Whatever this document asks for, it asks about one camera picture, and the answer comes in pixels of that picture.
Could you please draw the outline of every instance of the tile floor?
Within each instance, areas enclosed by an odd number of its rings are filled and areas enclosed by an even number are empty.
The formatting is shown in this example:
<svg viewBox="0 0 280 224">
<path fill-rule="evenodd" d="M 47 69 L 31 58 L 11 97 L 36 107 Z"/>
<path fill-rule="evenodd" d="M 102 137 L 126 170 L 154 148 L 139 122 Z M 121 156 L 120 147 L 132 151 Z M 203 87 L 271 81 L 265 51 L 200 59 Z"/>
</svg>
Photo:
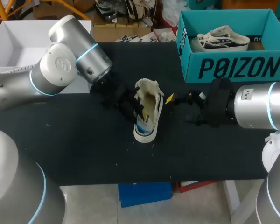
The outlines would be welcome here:
<svg viewBox="0 0 280 224">
<path fill-rule="evenodd" d="M 253 182 L 236 181 L 242 200 Z M 223 185 L 175 191 L 170 200 L 121 208 L 117 184 L 61 187 L 67 195 L 66 224 L 230 224 Z M 253 214 L 246 224 L 257 224 Z"/>
</svg>

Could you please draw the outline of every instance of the red box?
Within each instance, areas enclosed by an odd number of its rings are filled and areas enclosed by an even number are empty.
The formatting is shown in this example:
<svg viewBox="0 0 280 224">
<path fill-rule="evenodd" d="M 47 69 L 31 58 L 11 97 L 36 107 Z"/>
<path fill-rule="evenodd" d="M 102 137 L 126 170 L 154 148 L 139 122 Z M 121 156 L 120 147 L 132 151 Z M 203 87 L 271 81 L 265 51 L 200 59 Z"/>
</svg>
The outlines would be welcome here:
<svg viewBox="0 0 280 224">
<path fill-rule="evenodd" d="M 211 184 L 211 183 L 215 183 L 215 182 L 217 182 L 217 181 L 202 181 L 202 182 L 193 183 L 193 184 L 190 184 L 190 185 L 187 185 L 187 186 L 183 186 L 183 187 L 181 187 L 180 184 L 177 182 L 176 186 L 179 189 L 179 191 L 181 193 L 183 193 L 183 192 L 186 192 L 186 191 L 189 191 L 189 190 L 193 190 L 193 189 L 196 189 L 196 188 L 199 188 L 199 187 L 203 187 L 205 185 L 208 185 L 208 184 Z"/>
</svg>

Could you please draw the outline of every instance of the white sneaker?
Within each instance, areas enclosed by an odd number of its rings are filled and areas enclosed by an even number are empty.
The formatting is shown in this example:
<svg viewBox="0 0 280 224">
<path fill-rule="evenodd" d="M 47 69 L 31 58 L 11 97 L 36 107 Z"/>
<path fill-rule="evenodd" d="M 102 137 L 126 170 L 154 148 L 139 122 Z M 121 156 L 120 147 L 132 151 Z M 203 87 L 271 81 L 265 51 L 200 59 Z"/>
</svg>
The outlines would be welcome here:
<svg viewBox="0 0 280 224">
<path fill-rule="evenodd" d="M 249 43 L 248 37 L 235 33 L 229 26 L 198 34 L 190 41 L 193 52 L 245 51 Z"/>
<path fill-rule="evenodd" d="M 138 115 L 134 125 L 134 136 L 138 142 L 148 143 L 155 139 L 158 123 L 163 108 L 164 93 L 157 81 L 147 78 L 140 79 L 135 87 L 139 87 L 135 97 L 143 105 L 144 120 Z"/>
</svg>

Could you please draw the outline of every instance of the shoelace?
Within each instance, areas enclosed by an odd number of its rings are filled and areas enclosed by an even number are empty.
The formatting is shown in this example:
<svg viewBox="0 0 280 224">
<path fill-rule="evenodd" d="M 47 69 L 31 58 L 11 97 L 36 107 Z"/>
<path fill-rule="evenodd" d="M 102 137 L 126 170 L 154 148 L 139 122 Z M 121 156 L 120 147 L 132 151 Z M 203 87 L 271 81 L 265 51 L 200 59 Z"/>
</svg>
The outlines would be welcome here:
<svg viewBox="0 0 280 224">
<path fill-rule="evenodd" d="M 216 42 L 217 38 L 215 38 L 214 36 L 212 36 L 210 34 L 210 32 L 208 32 L 207 34 L 198 34 L 197 37 L 199 38 L 200 42 Z"/>
</svg>

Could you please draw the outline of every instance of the table leg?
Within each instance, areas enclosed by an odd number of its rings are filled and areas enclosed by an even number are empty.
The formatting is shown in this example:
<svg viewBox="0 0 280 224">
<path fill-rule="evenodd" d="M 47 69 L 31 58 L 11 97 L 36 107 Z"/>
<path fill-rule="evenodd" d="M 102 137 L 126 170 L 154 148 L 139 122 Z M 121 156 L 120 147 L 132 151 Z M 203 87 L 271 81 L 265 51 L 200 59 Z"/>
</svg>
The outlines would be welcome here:
<svg viewBox="0 0 280 224">
<path fill-rule="evenodd" d="M 243 199 L 243 201 L 240 204 L 238 204 L 238 192 L 235 188 L 234 181 L 225 181 L 224 188 L 227 200 L 230 201 L 228 202 L 228 204 L 231 204 L 230 210 L 233 209 L 233 211 L 231 211 L 231 224 L 244 224 L 245 221 L 254 212 L 256 197 L 262 182 L 263 180 L 257 180 L 251 188 L 251 190 L 249 191 L 249 193 L 247 194 L 247 196 Z"/>
</svg>

